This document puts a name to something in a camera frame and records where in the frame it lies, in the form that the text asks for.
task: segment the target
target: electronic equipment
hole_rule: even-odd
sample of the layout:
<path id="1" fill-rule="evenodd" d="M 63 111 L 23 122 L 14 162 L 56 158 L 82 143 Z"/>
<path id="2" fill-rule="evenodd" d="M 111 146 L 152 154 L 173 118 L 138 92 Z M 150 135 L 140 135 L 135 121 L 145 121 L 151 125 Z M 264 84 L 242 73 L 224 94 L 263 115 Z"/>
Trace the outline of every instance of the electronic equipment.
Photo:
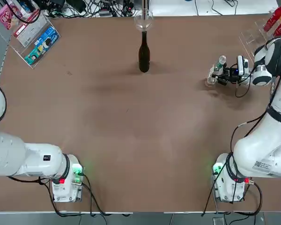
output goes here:
<path id="1" fill-rule="evenodd" d="M 86 4 L 83 0 L 67 0 L 67 4 L 76 9 L 79 13 L 86 10 Z"/>

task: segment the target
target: small bottle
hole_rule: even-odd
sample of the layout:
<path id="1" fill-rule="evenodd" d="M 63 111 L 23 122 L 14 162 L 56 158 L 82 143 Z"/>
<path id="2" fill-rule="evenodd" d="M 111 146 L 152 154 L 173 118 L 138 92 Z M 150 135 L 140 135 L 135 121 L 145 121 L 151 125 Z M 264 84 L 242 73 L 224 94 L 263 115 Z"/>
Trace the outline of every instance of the small bottle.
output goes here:
<path id="1" fill-rule="evenodd" d="M 142 32 L 141 46 L 139 50 L 139 68 L 145 73 L 150 69 L 150 49 L 147 44 L 147 32 Z"/>
<path id="2" fill-rule="evenodd" d="M 226 61 L 227 61 L 226 56 L 221 55 L 219 60 L 214 65 L 214 71 L 219 71 L 223 67 L 223 65 L 226 63 Z"/>

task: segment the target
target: snack package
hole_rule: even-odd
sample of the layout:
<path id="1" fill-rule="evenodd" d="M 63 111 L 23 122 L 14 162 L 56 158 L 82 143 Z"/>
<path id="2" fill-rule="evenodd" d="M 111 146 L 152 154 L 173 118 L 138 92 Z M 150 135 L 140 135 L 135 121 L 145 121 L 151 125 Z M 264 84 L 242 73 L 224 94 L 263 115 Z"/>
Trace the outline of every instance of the snack package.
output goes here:
<path id="1" fill-rule="evenodd" d="M 20 10 L 15 6 L 15 4 L 12 1 L 10 1 L 8 4 L 13 9 L 13 12 L 21 18 L 22 14 Z M 3 6 L 2 9 L 0 9 L 0 22 L 4 25 L 4 27 L 6 27 L 7 30 L 11 29 L 14 26 L 17 26 L 20 22 L 15 17 L 13 12 L 11 12 L 7 5 Z"/>

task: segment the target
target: label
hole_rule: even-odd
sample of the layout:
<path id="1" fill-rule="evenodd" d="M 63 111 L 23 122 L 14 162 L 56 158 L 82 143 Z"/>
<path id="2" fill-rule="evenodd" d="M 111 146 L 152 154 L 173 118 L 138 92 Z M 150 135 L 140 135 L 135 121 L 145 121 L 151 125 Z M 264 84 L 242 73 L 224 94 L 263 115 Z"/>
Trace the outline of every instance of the label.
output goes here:
<path id="1" fill-rule="evenodd" d="M 271 160 L 266 159 L 256 161 L 253 169 L 269 173 L 272 169 L 272 163 L 273 162 Z"/>
<path id="2" fill-rule="evenodd" d="M 23 47 L 27 47 L 30 42 L 34 39 L 35 35 L 40 32 L 40 30 L 46 25 L 47 20 L 41 14 L 37 21 L 30 24 L 23 24 L 15 33 L 14 36 L 17 40 L 23 45 Z"/>

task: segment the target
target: blue package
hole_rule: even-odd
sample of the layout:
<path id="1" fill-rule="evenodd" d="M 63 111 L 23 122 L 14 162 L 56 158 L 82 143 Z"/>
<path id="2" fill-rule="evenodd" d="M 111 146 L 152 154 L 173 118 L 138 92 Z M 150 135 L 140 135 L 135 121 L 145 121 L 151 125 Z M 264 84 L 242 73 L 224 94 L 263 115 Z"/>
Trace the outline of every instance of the blue package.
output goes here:
<path id="1" fill-rule="evenodd" d="M 34 43 L 38 50 L 44 54 L 59 38 L 57 31 L 49 27 Z"/>

